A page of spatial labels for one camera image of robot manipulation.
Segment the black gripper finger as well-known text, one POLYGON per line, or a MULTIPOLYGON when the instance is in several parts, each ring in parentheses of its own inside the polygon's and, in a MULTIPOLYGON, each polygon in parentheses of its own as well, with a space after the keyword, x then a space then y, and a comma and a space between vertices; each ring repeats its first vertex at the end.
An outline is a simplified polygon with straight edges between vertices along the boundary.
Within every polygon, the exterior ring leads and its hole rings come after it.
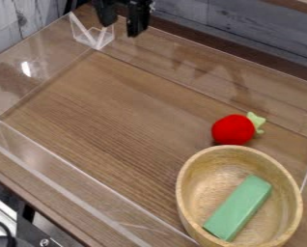
POLYGON ((130 0, 127 31, 130 37, 137 37, 149 27, 154 0, 130 0))
POLYGON ((100 24, 108 27, 118 20, 115 0, 94 0, 94 6, 100 24))

